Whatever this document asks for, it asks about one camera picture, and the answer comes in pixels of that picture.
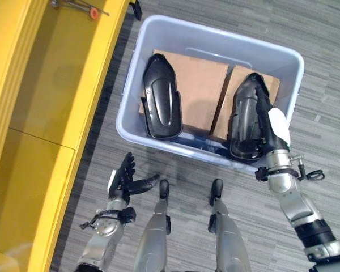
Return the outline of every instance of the white label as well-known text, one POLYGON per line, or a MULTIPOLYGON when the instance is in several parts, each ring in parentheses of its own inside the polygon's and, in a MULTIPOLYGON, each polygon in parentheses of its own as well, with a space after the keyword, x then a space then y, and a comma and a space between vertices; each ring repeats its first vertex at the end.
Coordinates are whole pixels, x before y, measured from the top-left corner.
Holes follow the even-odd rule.
POLYGON ((287 126, 286 116, 278 108, 272 108, 268 112, 273 133, 283 139, 288 146, 291 143, 290 131, 287 126))

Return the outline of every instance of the metal tool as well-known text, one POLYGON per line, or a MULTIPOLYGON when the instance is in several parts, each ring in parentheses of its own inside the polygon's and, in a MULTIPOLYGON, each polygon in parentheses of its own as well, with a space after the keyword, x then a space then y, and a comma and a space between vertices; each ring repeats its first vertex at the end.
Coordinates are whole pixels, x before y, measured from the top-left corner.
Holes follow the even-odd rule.
POLYGON ((90 17, 93 20, 98 19, 99 13, 103 13, 103 14, 109 16, 108 12, 106 12, 106 11, 104 11, 104 10, 98 8, 98 7, 95 7, 95 6, 89 4, 88 2, 86 2, 84 0, 51 0, 50 4, 54 8, 69 7, 69 8, 72 8, 72 9, 85 11, 86 13, 89 13, 90 17))

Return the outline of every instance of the yellow shelf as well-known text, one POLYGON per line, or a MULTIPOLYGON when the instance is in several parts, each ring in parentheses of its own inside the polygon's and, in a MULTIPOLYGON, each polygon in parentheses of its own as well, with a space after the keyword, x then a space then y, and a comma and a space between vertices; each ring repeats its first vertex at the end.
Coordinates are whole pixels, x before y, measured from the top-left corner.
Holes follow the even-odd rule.
POLYGON ((37 20, 20 78, 0 87, 11 101, 0 109, 0 254, 17 263, 10 272, 48 271, 130 0, 91 0, 110 13, 96 21, 47 0, 0 2, 23 2, 22 19, 37 20))
POLYGON ((47 1, 0 0, 0 156, 47 1))

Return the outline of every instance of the wire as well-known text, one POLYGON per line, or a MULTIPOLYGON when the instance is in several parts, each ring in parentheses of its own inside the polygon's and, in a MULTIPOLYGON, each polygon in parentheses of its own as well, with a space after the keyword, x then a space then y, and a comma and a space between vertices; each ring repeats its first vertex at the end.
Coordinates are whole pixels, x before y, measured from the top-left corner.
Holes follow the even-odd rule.
POLYGON ((324 178, 325 178, 325 174, 323 173, 322 170, 315 170, 315 171, 309 172, 306 175, 306 179, 312 180, 312 181, 323 180, 324 178))

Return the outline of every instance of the cardboard piece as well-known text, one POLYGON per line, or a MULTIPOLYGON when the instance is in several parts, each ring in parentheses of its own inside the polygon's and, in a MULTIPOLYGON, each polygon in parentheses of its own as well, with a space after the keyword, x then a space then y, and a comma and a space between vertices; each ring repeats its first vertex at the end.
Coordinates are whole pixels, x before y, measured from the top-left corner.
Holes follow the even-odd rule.
MULTIPOLYGON (((252 72, 257 71, 236 65, 233 68, 232 73, 230 73, 230 75, 226 78, 210 133, 212 139, 227 140, 228 126, 230 125, 229 120, 233 110, 234 95, 245 78, 252 72)), ((270 101, 273 104, 276 99, 280 81, 278 78, 273 76, 262 73, 259 74, 263 76, 270 93, 270 101)))
MULTIPOLYGON (((161 50, 155 53, 165 55, 175 71, 184 131, 208 136, 228 65, 161 50)), ((143 114, 142 104, 139 112, 143 114)))

